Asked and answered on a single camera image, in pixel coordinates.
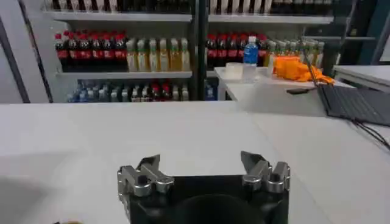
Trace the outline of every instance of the white bottle cap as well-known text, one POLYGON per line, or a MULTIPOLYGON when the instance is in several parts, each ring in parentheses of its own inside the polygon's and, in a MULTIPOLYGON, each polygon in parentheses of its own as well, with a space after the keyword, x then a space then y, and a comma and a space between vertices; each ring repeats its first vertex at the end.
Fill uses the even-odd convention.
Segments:
POLYGON ((255 43, 256 42, 256 37, 255 36, 250 36, 249 37, 249 42, 250 43, 255 43))

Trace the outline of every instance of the black wire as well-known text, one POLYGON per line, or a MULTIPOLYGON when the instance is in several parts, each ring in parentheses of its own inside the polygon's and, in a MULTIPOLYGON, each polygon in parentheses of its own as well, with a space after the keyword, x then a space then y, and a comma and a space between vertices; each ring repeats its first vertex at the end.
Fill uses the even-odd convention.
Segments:
POLYGON ((360 121, 352 121, 352 123, 355 124, 357 127, 361 128, 362 130, 364 130, 365 132, 367 132, 372 137, 374 137, 378 142, 380 142, 390 151, 389 142, 381 134, 379 134, 379 132, 377 132, 373 128, 368 127, 367 125, 363 124, 360 121))

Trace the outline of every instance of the orange cloth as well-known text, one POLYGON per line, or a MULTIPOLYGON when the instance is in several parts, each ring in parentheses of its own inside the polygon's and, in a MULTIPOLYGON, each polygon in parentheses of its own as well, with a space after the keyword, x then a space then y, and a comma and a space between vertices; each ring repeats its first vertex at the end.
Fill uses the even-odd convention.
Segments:
MULTIPOLYGON (((331 77, 323 75, 321 70, 314 66, 311 66, 311 70, 318 82, 334 84, 335 81, 331 77)), ((274 73, 277 77, 297 82, 312 81, 308 66, 299 62, 299 57, 276 57, 274 73)))

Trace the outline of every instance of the white countertop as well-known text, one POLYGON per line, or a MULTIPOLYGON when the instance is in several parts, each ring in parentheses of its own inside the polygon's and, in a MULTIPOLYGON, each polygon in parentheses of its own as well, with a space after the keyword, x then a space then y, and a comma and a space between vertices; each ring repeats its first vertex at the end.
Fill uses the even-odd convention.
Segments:
MULTIPOLYGON (((330 221, 389 223, 390 152, 348 122, 326 117, 316 91, 286 93, 302 83, 262 79, 222 82, 281 158, 297 169, 330 221)), ((390 141, 390 128, 370 126, 390 141)))
POLYGON ((390 86, 390 65, 337 65, 334 70, 390 86))
MULTIPOLYGON (((0 223, 128 223, 116 171, 161 153, 168 175, 244 173, 279 155, 235 102, 0 105, 0 223)), ((289 223, 330 224, 292 167, 289 223)))

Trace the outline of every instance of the red label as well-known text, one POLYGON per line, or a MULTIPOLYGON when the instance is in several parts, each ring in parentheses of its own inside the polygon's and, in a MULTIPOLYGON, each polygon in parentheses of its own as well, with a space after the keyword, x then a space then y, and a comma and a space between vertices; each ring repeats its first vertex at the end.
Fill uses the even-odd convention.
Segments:
POLYGON ((264 55, 266 55, 266 51, 258 51, 259 57, 264 57, 264 55))
POLYGON ((226 58, 227 50, 218 50, 218 57, 219 58, 226 58))
POLYGON ((243 58, 244 57, 244 50, 239 50, 238 51, 238 56, 243 58))
POLYGON ((208 50, 208 51, 207 51, 207 56, 208 56, 209 58, 215 58, 215 57, 217 57, 217 50, 208 50))
POLYGON ((228 50, 227 51, 227 55, 230 57, 230 58, 235 58, 237 57, 237 50, 228 50))
POLYGON ((80 57, 82 59, 91 59, 92 52, 91 51, 80 51, 80 57))
POLYGON ((93 55, 93 58, 104 58, 104 54, 103 54, 103 51, 95 51, 93 50, 92 51, 92 55, 93 55))
POLYGON ((115 54, 114 54, 113 50, 104 51, 104 58, 106 58, 106 59, 113 59, 114 56, 115 56, 115 54))
POLYGON ((59 59, 64 59, 69 57, 69 53, 67 50, 57 51, 57 56, 59 59))
POLYGON ((72 59, 79 59, 80 58, 80 52, 79 51, 69 51, 69 54, 72 59))
POLYGON ((115 57, 118 59, 125 59, 126 58, 126 50, 115 51, 115 57))

